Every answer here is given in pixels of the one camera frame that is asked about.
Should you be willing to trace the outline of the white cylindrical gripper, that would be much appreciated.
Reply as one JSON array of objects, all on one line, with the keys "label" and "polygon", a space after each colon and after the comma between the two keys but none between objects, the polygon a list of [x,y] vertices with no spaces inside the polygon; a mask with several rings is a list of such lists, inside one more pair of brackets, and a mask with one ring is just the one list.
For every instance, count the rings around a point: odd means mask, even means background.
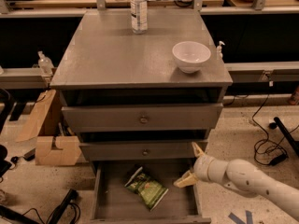
[{"label": "white cylindrical gripper", "polygon": [[187,171],[174,182],[174,186],[177,188],[192,186],[198,179],[224,185],[228,181],[226,175],[228,162],[208,156],[195,142],[192,142],[192,148],[194,156],[198,158],[193,166],[194,173]]}]

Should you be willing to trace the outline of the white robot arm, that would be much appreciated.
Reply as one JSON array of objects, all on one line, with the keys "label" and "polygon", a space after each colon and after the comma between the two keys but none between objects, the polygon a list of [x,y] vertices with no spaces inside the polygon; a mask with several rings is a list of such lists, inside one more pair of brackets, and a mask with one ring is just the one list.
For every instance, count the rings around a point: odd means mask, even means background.
[{"label": "white robot arm", "polygon": [[193,168],[174,182],[185,188],[198,181],[217,183],[240,195],[263,196],[295,220],[299,220],[299,190],[265,174],[252,163],[234,159],[222,161],[207,155],[197,143],[192,142],[196,161]]}]

